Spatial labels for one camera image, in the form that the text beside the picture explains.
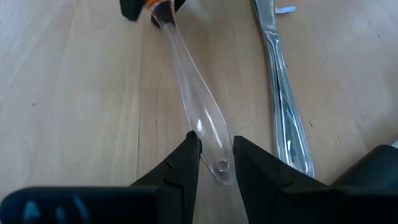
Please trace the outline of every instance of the light wood surface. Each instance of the light wood surface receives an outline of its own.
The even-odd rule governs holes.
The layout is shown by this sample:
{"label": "light wood surface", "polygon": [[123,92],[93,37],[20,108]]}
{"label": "light wood surface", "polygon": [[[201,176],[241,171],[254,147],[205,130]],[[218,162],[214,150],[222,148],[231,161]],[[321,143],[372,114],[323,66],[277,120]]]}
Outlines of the light wood surface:
{"label": "light wood surface", "polygon": [[[275,0],[316,179],[398,139],[398,3]],[[178,24],[232,136],[269,152],[266,51],[251,0],[187,0]],[[188,131],[166,38],[118,1],[0,1],[0,198],[30,185],[129,185]],[[246,223],[201,164],[195,223]]]}

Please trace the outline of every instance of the black object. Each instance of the black object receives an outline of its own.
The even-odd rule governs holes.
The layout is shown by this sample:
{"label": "black object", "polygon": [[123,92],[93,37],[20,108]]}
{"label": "black object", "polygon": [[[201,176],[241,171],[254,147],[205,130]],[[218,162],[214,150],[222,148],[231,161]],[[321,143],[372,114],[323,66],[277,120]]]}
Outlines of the black object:
{"label": "black object", "polygon": [[186,140],[130,187],[32,187],[0,206],[7,223],[191,223],[201,142]]}
{"label": "black object", "polygon": [[137,21],[145,0],[119,0],[122,15],[131,21]]}
{"label": "black object", "polygon": [[[0,219],[3,224],[192,223],[200,152],[201,142],[191,131],[130,187],[22,189],[4,199]],[[375,148],[331,186],[301,174],[241,136],[234,138],[234,156],[251,224],[396,222],[394,147]]]}
{"label": "black object", "polygon": [[[145,0],[119,0],[122,15],[131,21],[137,21],[142,8],[145,6]],[[184,4],[185,0],[174,0],[174,10],[177,12]],[[153,25],[160,27],[156,19],[151,16]]]}
{"label": "black object", "polygon": [[382,145],[374,148],[332,185],[374,189],[398,189],[398,149]]}

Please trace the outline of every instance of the orange object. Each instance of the orange object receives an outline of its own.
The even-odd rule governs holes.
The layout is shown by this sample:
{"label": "orange object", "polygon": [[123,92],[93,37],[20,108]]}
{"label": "orange object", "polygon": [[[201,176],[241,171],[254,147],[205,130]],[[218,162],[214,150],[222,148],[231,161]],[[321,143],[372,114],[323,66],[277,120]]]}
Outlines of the orange object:
{"label": "orange object", "polygon": [[145,1],[145,7],[149,10],[152,6],[154,6],[155,4],[162,2],[164,0],[146,0]]}

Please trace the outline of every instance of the wooden table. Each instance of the wooden table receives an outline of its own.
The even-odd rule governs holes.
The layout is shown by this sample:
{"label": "wooden table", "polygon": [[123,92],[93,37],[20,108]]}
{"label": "wooden table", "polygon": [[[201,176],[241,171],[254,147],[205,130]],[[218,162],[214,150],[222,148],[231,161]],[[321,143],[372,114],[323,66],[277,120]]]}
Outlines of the wooden table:
{"label": "wooden table", "polygon": [[[316,178],[398,138],[398,3],[277,0]],[[272,148],[266,51],[251,0],[187,0],[178,24],[232,136]],[[0,2],[0,198],[28,185],[129,185],[183,139],[170,49],[118,1]],[[195,223],[245,223],[201,165]]]}

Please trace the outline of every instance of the clear plastic spoon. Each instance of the clear plastic spoon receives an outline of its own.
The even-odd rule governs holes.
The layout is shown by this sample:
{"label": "clear plastic spoon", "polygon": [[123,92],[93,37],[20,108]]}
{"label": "clear plastic spoon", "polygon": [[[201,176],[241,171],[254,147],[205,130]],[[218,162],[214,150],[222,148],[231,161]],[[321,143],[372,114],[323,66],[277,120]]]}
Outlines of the clear plastic spoon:
{"label": "clear plastic spoon", "polygon": [[235,175],[231,138],[224,117],[177,28],[174,2],[159,1],[149,7],[170,41],[185,114],[190,129],[202,141],[201,158],[220,183],[231,185]]}

